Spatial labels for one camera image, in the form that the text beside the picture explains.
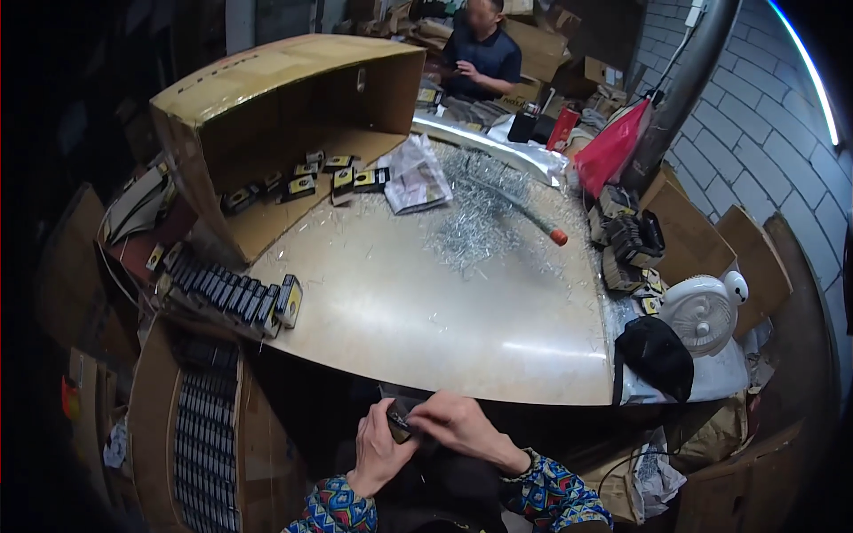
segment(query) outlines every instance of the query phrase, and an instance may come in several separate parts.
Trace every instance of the colorful patterned sleeve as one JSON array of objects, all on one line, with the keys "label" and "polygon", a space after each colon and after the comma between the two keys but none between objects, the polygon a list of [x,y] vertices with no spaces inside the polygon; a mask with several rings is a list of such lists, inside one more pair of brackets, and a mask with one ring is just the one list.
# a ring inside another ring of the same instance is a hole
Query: colorful patterned sleeve
[{"label": "colorful patterned sleeve", "polygon": [[346,476],[323,479],[305,498],[302,518],[281,533],[375,533],[376,505],[352,491]]},{"label": "colorful patterned sleeve", "polygon": [[581,478],[530,448],[525,452],[531,457],[531,467],[517,478],[502,478],[513,487],[502,503],[532,522],[533,533],[558,533],[568,525],[590,520],[601,520],[613,528],[613,518],[598,494]]}]

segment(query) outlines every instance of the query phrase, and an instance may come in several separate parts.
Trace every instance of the black bag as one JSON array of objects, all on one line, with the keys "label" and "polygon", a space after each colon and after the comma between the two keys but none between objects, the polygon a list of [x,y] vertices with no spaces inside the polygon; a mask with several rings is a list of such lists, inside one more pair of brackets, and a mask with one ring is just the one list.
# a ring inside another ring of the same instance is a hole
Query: black bag
[{"label": "black bag", "polygon": [[666,322],[641,316],[625,324],[616,354],[638,376],[685,403],[693,389],[693,358]]}]

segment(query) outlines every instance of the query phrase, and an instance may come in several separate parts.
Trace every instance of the pipe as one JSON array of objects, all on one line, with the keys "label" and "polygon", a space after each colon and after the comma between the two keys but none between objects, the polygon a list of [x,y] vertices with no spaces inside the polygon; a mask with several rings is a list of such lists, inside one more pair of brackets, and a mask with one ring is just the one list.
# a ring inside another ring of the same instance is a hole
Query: pipe
[{"label": "pipe", "polygon": [[738,14],[740,0],[707,0],[705,5],[707,11],[696,27],[682,69],[672,79],[669,94],[655,109],[633,159],[622,172],[622,186],[640,195],[652,183],[660,160],[711,78]]}]

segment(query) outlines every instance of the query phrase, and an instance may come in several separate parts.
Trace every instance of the hand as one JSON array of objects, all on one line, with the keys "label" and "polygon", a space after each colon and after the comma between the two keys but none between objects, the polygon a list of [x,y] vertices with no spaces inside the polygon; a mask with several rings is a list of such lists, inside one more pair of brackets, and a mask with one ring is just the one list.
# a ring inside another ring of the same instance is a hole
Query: hand
[{"label": "hand", "polygon": [[403,444],[394,442],[386,417],[392,403],[394,398],[385,398],[371,405],[368,415],[358,421],[356,467],[346,474],[346,482],[363,498],[372,498],[379,492],[418,449],[415,439]]},{"label": "hand", "polygon": [[468,76],[474,83],[480,78],[480,73],[477,72],[477,67],[469,61],[457,61],[456,68],[462,76]]},{"label": "hand", "polygon": [[473,398],[438,391],[413,408],[406,421],[444,446],[488,461],[508,475],[518,476],[530,468],[530,456],[495,429]]}]

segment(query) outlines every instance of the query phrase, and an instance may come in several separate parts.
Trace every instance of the light strip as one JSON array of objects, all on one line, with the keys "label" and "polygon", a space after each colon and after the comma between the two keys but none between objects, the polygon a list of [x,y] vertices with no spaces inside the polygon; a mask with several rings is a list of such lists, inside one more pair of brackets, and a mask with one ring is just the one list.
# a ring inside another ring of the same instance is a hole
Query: light strip
[{"label": "light strip", "polygon": [[817,73],[817,69],[815,68],[815,63],[812,62],[809,57],[809,52],[805,51],[805,47],[803,46],[803,41],[800,40],[797,32],[794,31],[791,23],[788,22],[788,19],[785,17],[785,14],[782,13],[782,10],[779,9],[779,6],[776,5],[776,2],[773,0],[767,0],[773,10],[779,15],[779,18],[782,19],[782,24],[787,28],[788,33],[791,34],[791,38],[794,40],[794,44],[797,45],[797,49],[800,52],[800,55],[803,57],[803,61],[805,61],[806,68],[809,69],[809,74],[811,75],[811,81],[815,84],[815,89],[817,89],[817,97],[821,101],[821,107],[823,107],[823,114],[827,117],[827,126],[829,126],[829,138],[833,142],[833,145],[838,146],[838,132],[835,130],[835,121],[833,120],[833,112],[829,109],[829,99],[827,98],[827,92],[823,89],[823,82],[821,81],[820,75]]}]

